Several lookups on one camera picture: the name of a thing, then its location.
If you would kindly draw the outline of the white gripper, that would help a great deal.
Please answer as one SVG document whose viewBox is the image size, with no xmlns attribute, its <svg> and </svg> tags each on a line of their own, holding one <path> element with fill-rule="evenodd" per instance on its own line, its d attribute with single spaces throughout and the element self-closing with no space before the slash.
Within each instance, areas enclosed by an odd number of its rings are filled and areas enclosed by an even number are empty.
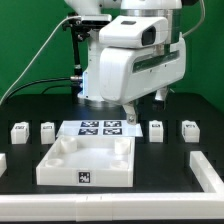
<svg viewBox="0 0 224 224">
<path fill-rule="evenodd" d="M 157 90 L 155 100 L 165 101 L 169 92 L 167 86 L 183 78 L 185 66 L 186 44 L 182 37 L 163 55 L 155 55 L 154 47 L 107 47 L 100 56 L 100 94 L 105 101 L 125 104 L 126 121 L 136 124 L 133 100 Z"/>
</svg>

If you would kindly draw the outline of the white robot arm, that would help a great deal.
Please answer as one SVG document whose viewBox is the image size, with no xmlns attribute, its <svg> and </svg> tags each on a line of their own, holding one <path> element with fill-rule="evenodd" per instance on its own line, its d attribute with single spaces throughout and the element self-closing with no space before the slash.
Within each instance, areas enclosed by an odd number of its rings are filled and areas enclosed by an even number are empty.
<svg viewBox="0 0 224 224">
<path fill-rule="evenodd" d="M 155 91 L 165 95 L 184 76 L 183 0 L 64 1 L 78 14 L 73 24 L 89 45 L 79 98 L 120 105 L 135 124 L 139 98 Z"/>
</svg>

